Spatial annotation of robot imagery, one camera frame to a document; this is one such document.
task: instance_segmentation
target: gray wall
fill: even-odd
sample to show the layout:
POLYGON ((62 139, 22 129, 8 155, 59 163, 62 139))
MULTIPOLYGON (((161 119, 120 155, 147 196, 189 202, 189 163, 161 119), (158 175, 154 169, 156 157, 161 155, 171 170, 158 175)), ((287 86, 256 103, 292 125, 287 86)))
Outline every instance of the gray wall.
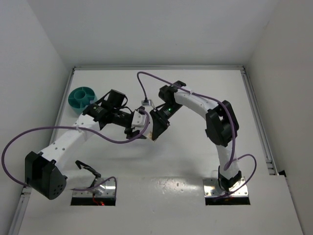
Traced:
POLYGON ((28 0, 66 64, 248 62, 278 0, 28 0))
MULTIPOLYGON (((53 125, 69 71, 26 0, 0 1, 0 149, 21 131, 53 125)), ((6 164, 23 180, 24 158, 48 144, 30 134, 9 149, 6 164)), ((0 170, 0 234, 7 234, 22 187, 0 170)))
POLYGON ((311 0, 280 1, 248 66, 305 234, 313 233, 312 10, 311 0))

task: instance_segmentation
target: white tabletop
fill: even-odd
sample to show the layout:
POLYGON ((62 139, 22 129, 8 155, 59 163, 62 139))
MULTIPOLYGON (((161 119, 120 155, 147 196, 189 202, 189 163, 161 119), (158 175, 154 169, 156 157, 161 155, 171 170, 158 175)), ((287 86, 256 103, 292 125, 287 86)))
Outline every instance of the white tabletop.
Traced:
MULTIPOLYGON (((257 127, 239 70, 149 70, 171 82, 181 80, 194 91, 228 100, 240 129, 236 155, 251 153, 258 168, 248 184, 250 206, 206 206, 202 178, 216 176, 217 151, 206 137, 203 118, 182 107, 171 126, 156 142, 137 140, 113 144, 93 136, 77 150, 75 160, 94 167, 104 177, 118 178, 115 207, 70 206, 71 192, 49 201, 32 192, 20 234, 302 234, 287 184, 282 176, 269 176, 257 127)), ((100 98, 110 89, 125 93, 131 109, 141 105, 143 93, 137 70, 78 70, 70 92, 92 88, 100 98)), ((164 84, 142 76, 148 97, 155 105, 162 101, 158 90, 164 84)), ((60 125, 72 125, 77 115, 66 102, 60 125)), ((124 130, 106 126, 101 133, 116 140, 124 130)), ((253 160, 239 162, 246 178, 253 160)))

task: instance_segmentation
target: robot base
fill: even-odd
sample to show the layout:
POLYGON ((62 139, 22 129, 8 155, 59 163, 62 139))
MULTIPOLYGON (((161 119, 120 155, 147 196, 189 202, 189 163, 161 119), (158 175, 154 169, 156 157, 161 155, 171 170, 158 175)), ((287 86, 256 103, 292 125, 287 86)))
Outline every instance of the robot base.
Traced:
MULTIPOLYGON (((229 191, 235 191, 243 183, 245 178, 241 178, 229 191)), ((221 189, 217 178, 206 178, 203 180, 205 205, 250 205, 249 193, 247 186, 243 186, 237 192, 225 198, 216 199, 225 194, 221 189)))
POLYGON ((115 201, 115 180, 110 179, 91 191, 73 191, 71 206, 115 206, 115 201))

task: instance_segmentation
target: green round container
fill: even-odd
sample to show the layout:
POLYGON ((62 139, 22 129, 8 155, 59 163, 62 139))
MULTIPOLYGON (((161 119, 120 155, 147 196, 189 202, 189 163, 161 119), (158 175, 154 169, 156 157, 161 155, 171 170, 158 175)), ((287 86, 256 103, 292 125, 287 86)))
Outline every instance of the green round container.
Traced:
POLYGON ((80 115, 88 105, 97 101, 97 97, 91 88, 79 87, 69 94, 67 100, 72 109, 80 115))

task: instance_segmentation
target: wall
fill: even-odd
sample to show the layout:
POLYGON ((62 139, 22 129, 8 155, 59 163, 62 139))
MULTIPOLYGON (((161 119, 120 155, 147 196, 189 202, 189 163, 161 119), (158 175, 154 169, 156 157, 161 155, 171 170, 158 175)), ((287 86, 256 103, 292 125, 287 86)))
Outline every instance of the wall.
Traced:
MULTIPOLYGON (((25 0, 0 1, 0 149, 29 128, 53 125, 69 71, 25 0)), ((23 180, 26 154, 51 132, 30 134, 9 149, 6 163, 23 180)), ((22 187, 0 170, 0 234, 7 234, 22 187)))
POLYGON ((242 65, 278 0, 28 0, 65 63, 242 65))
POLYGON ((313 233, 313 1, 282 0, 248 65, 279 169, 305 234, 313 233))

